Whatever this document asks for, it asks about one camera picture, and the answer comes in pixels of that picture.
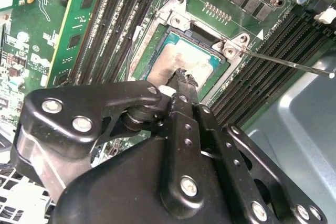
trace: black metal bracket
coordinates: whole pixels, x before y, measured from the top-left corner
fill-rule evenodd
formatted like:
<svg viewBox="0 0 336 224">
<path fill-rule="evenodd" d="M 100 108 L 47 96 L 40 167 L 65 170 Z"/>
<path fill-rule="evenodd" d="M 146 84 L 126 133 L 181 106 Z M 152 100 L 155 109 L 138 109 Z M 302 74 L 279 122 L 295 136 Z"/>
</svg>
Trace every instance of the black metal bracket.
<svg viewBox="0 0 336 224">
<path fill-rule="evenodd" d="M 212 111 L 199 104 L 197 83 L 192 76 L 185 76 L 185 71 L 179 69 L 167 86 L 175 93 L 161 94 L 150 83 L 135 81 L 38 90 L 26 97 L 11 160 L 20 173 L 43 183 L 49 190 L 54 181 L 50 181 L 51 177 L 46 177 L 44 172 L 51 166 L 59 172 L 58 177 L 53 177 L 56 182 L 59 177 L 65 178 L 60 181 L 63 187 L 54 194 L 58 199 L 64 190 L 60 196 L 61 206 L 57 208 L 61 210 L 55 217 L 60 218 L 57 223 L 84 223 L 87 214 L 91 216 L 91 212 L 98 210 L 107 218 L 106 222 L 99 223 L 109 223 L 109 214 L 113 211 L 110 204 L 124 204 L 121 209 L 127 209 L 128 204 L 140 207 L 133 202 L 134 195 L 143 197 L 144 184 L 139 185 L 138 180 L 146 176 L 150 178 L 146 180 L 150 185 L 156 186 L 157 180 L 160 181 L 158 188 L 147 189 L 150 206 L 157 204 L 159 198 L 171 216 L 168 218 L 165 212 L 155 217 L 157 221 L 163 218 L 171 220 L 166 223 L 176 223 L 177 220 L 206 223 L 195 220 L 200 216 L 202 220 L 207 219 L 206 215 L 211 213 L 216 216 L 213 218 L 216 223 L 223 219 L 225 223 L 230 219 L 234 223 L 250 224 L 327 223 L 321 209 L 241 129 L 235 125 L 219 127 Z M 61 109 L 50 112 L 43 107 L 45 101 L 55 101 Z M 87 119 L 89 129 L 82 131 L 75 127 L 73 122 L 78 117 Z M 109 164 L 79 171 L 81 165 L 89 164 L 87 158 L 95 144 L 135 135 L 139 130 L 150 130 L 151 138 L 121 153 L 118 158 L 112 158 Z M 201 152 L 210 156 L 211 162 Z M 46 160 L 42 162 L 43 166 L 37 163 L 36 156 Z M 137 172 L 129 172 L 135 169 L 134 164 L 139 164 Z M 155 170 L 148 170 L 147 166 L 155 167 Z M 127 182 L 123 180 L 122 171 Z M 205 177 L 205 173 L 211 173 L 211 179 Z M 109 185 L 111 178 L 119 184 L 125 183 L 123 192 L 128 200 L 113 198 L 121 193 L 119 188 L 109 187 L 109 195 L 104 186 L 97 186 Z M 75 183 L 81 187 L 85 185 L 87 195 Z M 137 190 L 130 193 L 130 188 Z M 86 196 L 96 194 L 100 195 L 99 200 L 108 202 L 108 208 L 95 201 L 94 206 L 90 204 L 80 211 L 78 219 L 74 220 L 74 215 L 70 214 L 71 217 L 64 220 L 69 209 L 66 202 L 73 202 L 69 195 L 74 199 L 73 205 L 77 205 L 91 200 Z M 222 213 L 227 213 L 221 197 L 228 206 L 229 218 L 218 214 L 218 210 L 209 209 L 209 206 L 216 208 L 214 206 L 219 204 L 223 206 Z M 153 214 L 146 206 L 141 208 L 149 211 L 141 215 Z"/>
</svg>

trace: green circuit board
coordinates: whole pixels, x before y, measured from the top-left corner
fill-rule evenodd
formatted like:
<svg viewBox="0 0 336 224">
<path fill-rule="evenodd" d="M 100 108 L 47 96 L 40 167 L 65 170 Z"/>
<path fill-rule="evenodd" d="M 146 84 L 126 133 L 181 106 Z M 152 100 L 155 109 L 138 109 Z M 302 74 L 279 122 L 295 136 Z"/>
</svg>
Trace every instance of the green circuit board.
<svg viewBox="0 0 336 224">
<path fill-rule="evenodd" d="M 55 59 L 65 66 L 76 58 L 69 43 L 71 37 L 75 40 L 72 43 L 81 43 L 95 0 L 90 0 L 91 5 L 85 8 L 82 3 L 83 0 L 69 0 L 67 5 L 61 0 L 34 0 L 14 7 L 10 21 L 0 26 L 4 121 L 17 124 L 24 96 L 46 87 Z M 70 70 L 71 66 L 57 73 L 62 76 Z"/>
<path fill-rule="evenodd" d="M 125 4 L 123 1 L 126 0 L 117 3 L 120 8 Z M 150 59 L 160 47 L 160 42 L 169 29 L 167 25 L 158 25 L 150 40 L 145 41 L 143 48 L 146 34 L 157 11 L 167 1 L 169 0 L 153 0 L 143 22 L 138 24 L 141 26 L 141 31 L 134 46 L 133 56 L 142 53 L 131 76 L 133 80 L 146 79 L 148 75 L 144 74 L 145 70 L 150 69 L 153 64 Z M 251 4 L 247 5 L 247 1 L 186 0 L 186 12 L 226 38 L 231 39 L 240 33 L 247 33 L 250 36 L 248 49 L 256 50 L 267 41 L 296 4 L 292 0 L 257 0 L 255 5 L 262 6 L 252 10 Z M 97 21 L 93 17 L 104 11 L 99 9 L 99 3 L 103 3 L 103 0 L 68 0 L 67 4 L 61 0 L 34 0 L 31 4 L 26 3 L 22 6 L 13 4 L 10 20 L 0 26 L 2 42 L 0 114 L 3 121 L 16 125 L 23 98 L 27 93 L 35 89 L 71 84 L 74 80 L 73 69 L 79 61 L 85 42 L 91 39 L 92 23 Z M 117 19 L 119 11 L 112 13 L 111 16 Z M 128 21 L 131 22 L 133 18 L 134 15 L 129 17 Z M 113 30 L 114 23 L 111 23 L 109 28 Z M 127 28 L 126 26 L 121 34 L 125 33 Z M 107 40 L 109 38 L 107 36 L 108 32 L 101 41 Z M 124 40 L 124 37 L 116 39 L 117 49 Z M 314 59 L 316 60 L 331 45 L 332 42 L 322 47 Z M 110 69 L 117 65 L 117 49 L 109 52 L 105 61 L 98 59 L 93 64 L 80 65 L 78 73 L 83 73 L 88 68 L 97 69 L 93 74 L 101 74 L 100 78 L 107 82 Z M 86 56 L 83 57 L 83 62 L 89 62 Z M 98 73 L 101 66 L 107 66 L 103 74 Z M 199 91 L 200 99 L 227 70 L 229 63 L 222 60 L 213 67 L 213 72 Z M 117 72 L 116 80 L 123 80 L 125 62 Z M 221 94 L 222 87 L 208 105 Z"/>
</svg>

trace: black memory slot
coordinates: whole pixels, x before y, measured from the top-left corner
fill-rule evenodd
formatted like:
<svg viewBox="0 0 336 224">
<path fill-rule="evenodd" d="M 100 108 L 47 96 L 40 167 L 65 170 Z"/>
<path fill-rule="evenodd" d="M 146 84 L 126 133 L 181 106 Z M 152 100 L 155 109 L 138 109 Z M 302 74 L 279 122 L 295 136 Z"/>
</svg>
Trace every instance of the black memory slot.
<svg viewBox="0 0 336 224">
<path fill-rule="evenodd" d="M 302 36 L 302 34 L 306 31 L 303 29 L 304 26 L 306 26 L 306 29 L 309 28 L 308 25 L 306 25 L 305 23 L 302 23 L 299 27 L 297 27 L 297 29 L 295 29 L 292 33 L 290 33 L 290 37 L 288 38 L 288 41 L 293 41 L 293 43 L 296 43 L 298 39 L 300 38 L 300 36 Z M 285 53 L 289 49 L 290 47 L 288 47 L 288 44 L 280 44 L 279 48 L 277 48 L 276 52 L 271 54 L 271 56 L 274 58 L 282 59 L 285 57 Z M 216 115 L 218 120 L 220 121 L 225 120 L 226 117 L 229 116 L 228 112 L 234 110 L 238 106 L 239 102 L 243 99 L 243 97 L 249 95 L 250 92 L 255 90 L 255 88 L 257 87 L 257 84 L 261 82 L 261 80 L 266 76 L 266 74 L 269 71 L 272 70 L 272 67 L 274 66 L 275 66 L 274 62 L 267 61 L 267 60 L 261 60 L 260 65 L 258 66 L 258 69 L 255 72 L 255 74 L 247 78 L 248 81 L 246 81 L 246 83 L 244 83 L 244 85 L 241 86 L 241 89 L 238 90 L 238 92 L 235 94 L 235 99 L 234 101 L 231 102 L 230 106 L 225 106 L 223 110 Z"/>
<path fill-rule="evenodd" d="M 304 64 L 327 37 L 306 20 L 290 14 L 259 48 L 261 54 Z M 274 62 L 251 58 L 212 108 L 221 126 L 242 126 L 297 72 Z"/>
<path fill-rule="evenodd" d="M 80 47 L 80 51 L 78 53 L 78 57 L 76 59 L 75 66 L 71 72 L 71 79 L 75 82 L 75 84 L 79 84 L 79 77 L 82 69 L 86 69 L 88 57 L 87 52 L 89 50 L 90 45 L 92 44 L 93 40 L 93 31 L 95 26 L 95 21 L 98 19 L 100 15 L 100 10 L 103 8 L 104 0 L 97 0 L 96 5 L 92 11 L 94 13 L 93 17 L 91 18 L 91 21 L 89 23 L 89 26 L 86 30 L 85 37 L 83 40 L 83 43 Z"/>
<path fill-rule="evenodd" d="M 288 57 L 286 57 L 288 61 L 293 61 L 297 63 L 301 62 L 301 56 L 303 55 L 303 58 L 305 56 L 302 50 L 303 47 L 301 45 L 305 45 L 307 42 L 308 44 L 310 44 L 318 37 L 318 33 L 311 33 L 312 36 L 305 36 L 305 34 L 306 33 L 301 34 L 301 38 L 303 38 L 303 41 L 299 42 L 298 46 L 292 49 L 288 49 L 287 47 L 287 50 L 290 50 L 290 52 L 283 52 L 283 54 L 288 55 Z M 246 94 L 244 98 L 240 100 L 240 104 L 244 103 L 244 105 L 250 105 L 255 104 L 259 100 L 262 100 L 262 97 L 265 96 L 263 94 L 266 94 L 267 96 L 268 90 L 271 89 L 273 86 L 277 85 L 276 80 L 280 76 L 286 74 L 286 72 L 289 70 L 290 69 L 286 66 L 271 62 L 271 68 L 268 70 L 268 73 L 263 76 L 263 79 L 255 85 L 255 87 L 251 90 L 249 94 Z M 231 113 L 228 113 L 227 118 L 231 118 L 231 120 L 237 120 L 242 113 L 243 110 L 241 108 L 232 108 Z"/>
<path fill-rule="evenodd" d="M 268 55 L 270 53 L 270 49 L 277 47 L 281 42 L 281 38 L 293 30 L 297 22 L 298 18 L 295 15 L 288 17 L 284 22 L 281 23 L 278 29 L 280 31 L 277 33 L 277 36 L 271 36 L 268 40 L 266 40 L 260 47 L 259 53 Z M 253 76 L 253 73 L 263 62 L 263 60 L 257 58 L 251 58 L 249 60 L 243 71 L 240 72 L 240 74 L 234 79 L 233 83 L 231 83 L 225 92 L 215 101 L 214 105 L 212 106 L 215 115 L 217 115 L 229 102 L 229 100 L 233 98 L 235 93 L 238 91 L 237 88 L 242 86 L 245 81 L 248 81 L 248 79 Z"/>
<path fill-rule="evenodd" d="M 152 2 L 153 0 L 144 0 L 140 6 L 139 6 L 139 10 L 140 10 L 140 13 L 142 13 L 141 16 L 139 17 L 135 17 L 133 22 L 131 23 L 130 25 L 130 29 L 128 31 L 128 34 L 127 34 L 127 38 L 128 40 L 131 39 L 131 36 L 133 35 L 134 31 L 135 31 L 135 28 L 137 25 L 140 25 L 145 17 L 146 17 L 146 14 L 149 10 L 149 8 L 151 7 L 152 5 Z M 129 46 L 127 46 L 127 43 L 124 42 L 121 47 L 120 47 L 120 50 L 118 52 L 118 55 L 116 58 L 118 58 L 118 63 L 116 64 L 114 70 L 111 71 L 110 73 L 110 77 L 108 78 L 108 80 L 111 82 L 111 81 L 116 81 L 116 78 L 117 78 L 117 75 L 119 73 L 119 70 L 121 69 L 122 67 L 122 64 L 123 62 L 125 61 L 125 58 L 126 58 L 126 55 L 127 55 L 127 51 L 129 50 Z"/>
<path fill-rule="evenodd" d="M 128 23 L 129 17 L 131 16 L 135 6 L 139 3 L 140 0 L 125 0 L 123 4 L 123 8 L 120 12 L 119 18 L 112 30 L 111 37 L 107 43 L 106 49 L 102 55 L 102 64 L 100 64 L 100 68 L 97 71 L 96 77 L 94 78 L 92 83 L 102 83 L 104 82 L 104 77 L 110 71 L 110 68 L 115 68 L 115 64 L 110 65 L 111 55 L 113 55 L 116 45 L 119 41 L 119 38 L 122 36 L 122 33 Z"/>
<path fill-rule="evenodd" d="M 310 60 L 310 58 L 328 41 L 326 37 L 320 38 L 317 42 L 314 42 L 311 50 L 307 54 L 306 57 L 302 58 L 298 61 L 299 64 L 305 64 Z M 274 95 L 287 81 L 290 80 L 291 77 L 297 72 L 296 69 L 289 69 L 288 72 L 282 77 L 278 84 L 272 88 L 272 91 L 269 91 L 269 95 L 265 96 L 264 99 L 260 99 L 258 103 L 253 104 L 246 113 L 241 114 L 239 118 L 237 118 L 236 122 L 238 125 L 243 125 L 251 116 L 253 116 L 271 97 Z"/>
<path fill-rule="evenodd" d="M 94 38 L 94 41 L 91 45 L 91 50 L 89 52 L 89 61 L 88 61 L 88 68 L 82 77 L 82 84 L 89 84 L 91 78 L 96 74 L 95 66 L 98 63 L 99 54 L 97 53 L 99 49 L 103 46 L 104 36 L 107 34 L 109 30 L 110 23 L 113 18 L 114 12 L 117 10 L 117 4 L 119 0 L 108 0 L 106 4 L 106 9 L 104 11 L 103 17 L 99 24 L 97 35 Z"/>
</svg>

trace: silver screw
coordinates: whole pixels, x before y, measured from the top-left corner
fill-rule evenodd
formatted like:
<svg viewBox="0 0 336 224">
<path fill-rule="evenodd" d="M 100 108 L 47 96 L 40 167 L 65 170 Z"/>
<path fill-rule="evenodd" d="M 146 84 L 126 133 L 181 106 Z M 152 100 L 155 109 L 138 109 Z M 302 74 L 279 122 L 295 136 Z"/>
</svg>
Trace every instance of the silver screw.
<svg viewBox="0 0 336 224">
<path fill-rule="evenodd" d="M 180 95 L 179 98 L 184 102 L 188 102 L 187 97 L 185 97 L 184 95 Z"/>
<path fill-rule="evenodd" d="M 151 92 L 152 94 L 157 94 L 157 92 L 158 92 L 158 91 L 156 90 L 156 88 L 155 88 L 155 87 L 152 87 L 152 86 L 148 87 L 147 89 L 148 89 L 148 91 Z"/>
<path fill-rule="evenodd" d="M 313 207 L 309 207 L 311 213 L 318 219 L 318 220 L 322 220 L 321 215 L 319 214 L 319 212 L 317 212 L 317 210 Z"/>
<path fill-rule="evenodd" d="M 206 106 L 203 106 L 203 110 L 205 113 L 209 113 L 209 114 L 211 113 L 210 109 Z"/>
<path fill-rule="evenodd" d="M 197 186 L 191 178 L 183 177 L 180 185 L 182 191 L 188 196 L 194 197 L 197 194 Z"/>
<path fill-rule="evenodd" d="M 88 132 L 92 128 L 91 121 L 84 117 L 79 116 L 72 121 L 73 127 L 80 132 Z"/>
<path fill-rule="evenodd" d="M 56 100 L 47 100 L 42 103 L 45 112 L 56 114 L 62 110 L 62 104 Z"/>
<path fill-rule="evenodd" d="M 225 57 L 230 58 L 230 57 L 234 56 L 236 54 L 236 52 L 237 52 L 237 50 L 235 48 L 228 47 L 228 48 L 224 49 L 223 54 L 224 54 Z"/>
<path fill-rule="evenodd" d="M 232 130 L 234 133 L 239 134 L 239 130 L 238 130 L 236 127 L 231 126 L 231 130 Z"/>
<path fill-rule="evenodd" d="M 252 210 L 260 221 L 267 220 L 266 211 L 264 210 L 261 204 L 259 204 L 258 202 L 252 202 Z"/>
<path fill-rule="evenodd" d="M 306 210 L 303 206 L 298 205 L 298 206 L 297 206 L 297 210 L 298 210 L 300 216 L 301 216 L 303 219 L 305 219 L 305 220 L 309 220 L 309 214 L 308 214 L 307 210 Z"/>
<path fill-rule="evenodd" d="M 193 144 L 193 142 L 192 142 L 189 138 L 186 138 L 186 139 L 184 140 L 184 143 L 185 143 L 186 145 L 188 145 L 188 146 L 191 146 L 191 145 Z"/>
</svg>

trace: green pcb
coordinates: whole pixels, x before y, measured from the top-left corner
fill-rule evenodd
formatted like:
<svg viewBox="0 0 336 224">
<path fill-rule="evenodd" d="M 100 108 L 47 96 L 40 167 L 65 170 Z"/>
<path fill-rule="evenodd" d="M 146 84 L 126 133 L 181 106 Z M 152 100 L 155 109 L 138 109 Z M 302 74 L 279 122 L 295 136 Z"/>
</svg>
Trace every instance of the green pcb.
<svg viewBox="0 0 336 224">
<path fill-rule="evenodd" d="M 0 37 L 0 116 L 3 121 L 16 125 L 24 96 L 46 87 L 53 63 L 57 66 L 66 64 L 71 57 L 76 58 L 77 53 L 72 50 L 80 45 L 83 36 L 78 38 L 77 35 L 84 34 L 94 2 L 69 0 L 66 5 L 61 0 L 34 0 L 13 8 L 11 20 L 1 27 Z"/>
<path fill-rule="evenodd" d="M 56 87 L 67 81 L 76 62 L 96 0 L 69 0 L 60 40 L 55 48 L 47 87 Z"/>
</svg>

